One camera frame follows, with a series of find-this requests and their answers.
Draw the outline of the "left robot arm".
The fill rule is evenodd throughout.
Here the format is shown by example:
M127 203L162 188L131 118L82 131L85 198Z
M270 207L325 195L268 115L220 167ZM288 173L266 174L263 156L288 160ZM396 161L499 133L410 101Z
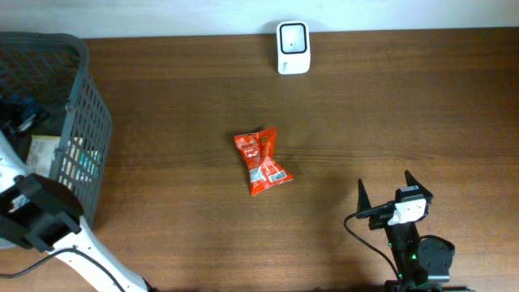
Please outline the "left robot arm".
M43 116L45 111L30 102L1 102L1 237L46 254L9 277L21 277L58 259L98 291L152 291L153 286L98 240L72 191L30 171L12 148L9 139Z

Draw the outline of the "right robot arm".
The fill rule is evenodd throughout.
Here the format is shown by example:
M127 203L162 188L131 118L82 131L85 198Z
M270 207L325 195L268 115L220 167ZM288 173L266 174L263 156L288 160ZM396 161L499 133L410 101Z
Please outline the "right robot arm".
M468 291L466 286L447 286L455 245L436 235L421 235L416 224L425 219L434 198L408 170L406 186L396 189L395 199L373 206L361 179L355 213L344 220L345 230L388 262L394 281L384 283L385 291ZM384 230L392 257L356 235L348 227L352 218L367 219L370 230Z

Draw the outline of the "yellow wet wipes pack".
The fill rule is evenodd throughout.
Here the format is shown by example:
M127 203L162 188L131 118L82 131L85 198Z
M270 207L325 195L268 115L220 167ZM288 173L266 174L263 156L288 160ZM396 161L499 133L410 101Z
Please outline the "yellow wet wipes pack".
M55 162L55 151L58 149L59 142L60 138L57 136L33 135L26 160L28 168L48 178L52 163ZM97 166L99 152L94 149L85 150L83 145L82 137L74 137L72 141L67 142L61 171L70 180L60 175L59 182L69 185L72 180L91 183L94 178L99 177L100 169Z

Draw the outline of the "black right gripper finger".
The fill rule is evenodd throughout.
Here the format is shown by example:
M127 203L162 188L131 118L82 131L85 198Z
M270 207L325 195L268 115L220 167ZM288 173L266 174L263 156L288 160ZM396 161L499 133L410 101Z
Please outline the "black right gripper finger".
M430 192L410 173L409 170L405 171L405 180L408 187L416 186L424 195L430 194Z
M366 213L371 209L371 203L368 198L367 191L364 187L362 179L358 179L358 203L357 213Z

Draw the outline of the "red snack bag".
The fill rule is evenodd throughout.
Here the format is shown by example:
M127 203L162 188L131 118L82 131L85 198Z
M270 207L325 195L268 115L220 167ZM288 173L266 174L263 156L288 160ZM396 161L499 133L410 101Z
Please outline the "red snack bag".
M247 165L251 196L294 179L289 171L273 159L277 142L275 127L236 135L234 142Z

